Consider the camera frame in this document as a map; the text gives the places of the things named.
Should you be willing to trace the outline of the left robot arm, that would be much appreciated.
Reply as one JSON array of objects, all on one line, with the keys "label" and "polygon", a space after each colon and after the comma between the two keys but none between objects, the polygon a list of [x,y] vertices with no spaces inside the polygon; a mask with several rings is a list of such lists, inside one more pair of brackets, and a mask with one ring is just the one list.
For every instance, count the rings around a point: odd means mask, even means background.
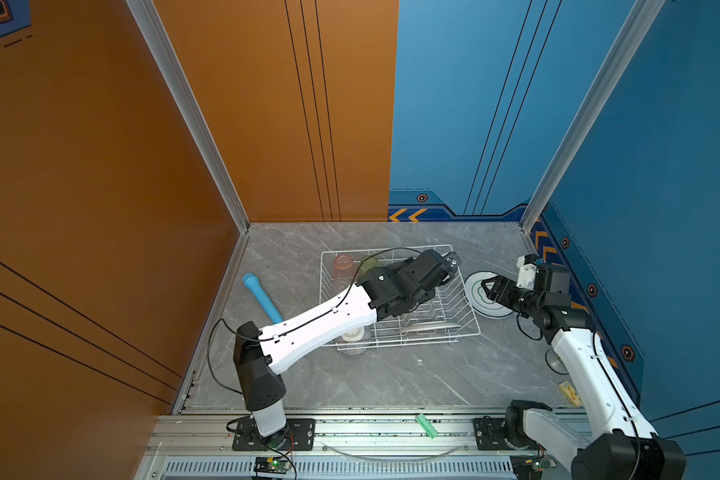
[{"label": "left robot arm", "polygon": [[433,249],[373,267],[327,301],[281,323],[262,328],[252,322],[235,331],[233,360],[245,408],[258,436],[285,435],[287,420],[282,374],[329,341],[389,317],[416,310],[437,288],[456,278],[461,260]]}]

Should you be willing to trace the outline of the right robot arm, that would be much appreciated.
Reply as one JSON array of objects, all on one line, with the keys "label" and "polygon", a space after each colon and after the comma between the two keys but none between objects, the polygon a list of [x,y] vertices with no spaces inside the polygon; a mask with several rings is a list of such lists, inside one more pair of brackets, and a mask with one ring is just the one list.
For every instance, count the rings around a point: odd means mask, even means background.
[{"label": "right robot arm", "polygon": [[506,439],[536,445],[574,479],[680,479],[687,465],[677,442],[645,419],[605,353],[586,311],[571,305],[570,273],[559,265],[524,264],[517,279],[496,275],[481,283],[487,298],[529,318],[562,361],[585,409],[584,436],[541,403],[514,400],[505,412]]}]

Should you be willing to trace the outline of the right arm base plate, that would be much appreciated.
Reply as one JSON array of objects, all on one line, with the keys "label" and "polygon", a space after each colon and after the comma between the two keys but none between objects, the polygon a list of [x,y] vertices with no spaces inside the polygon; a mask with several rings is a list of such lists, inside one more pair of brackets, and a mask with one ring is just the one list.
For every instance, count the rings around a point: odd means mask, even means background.
[{"label": "right arm base plate", "polygon": [[483,416],[472,420],[476,447],[479,451],[512,450],[507,442],[507,429],[503,418]]}]

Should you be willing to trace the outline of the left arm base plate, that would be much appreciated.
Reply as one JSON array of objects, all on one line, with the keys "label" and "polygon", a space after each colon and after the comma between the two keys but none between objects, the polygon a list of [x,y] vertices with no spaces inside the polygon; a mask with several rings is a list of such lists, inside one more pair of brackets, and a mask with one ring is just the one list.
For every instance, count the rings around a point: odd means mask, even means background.
[{"label": "left arm base plate", "polygon": [[252,417],[239,417],[226,424],[234,451],[311,451],[315,437],[315,420],[286,419],[286,426],[270,436],[262,436]]}]

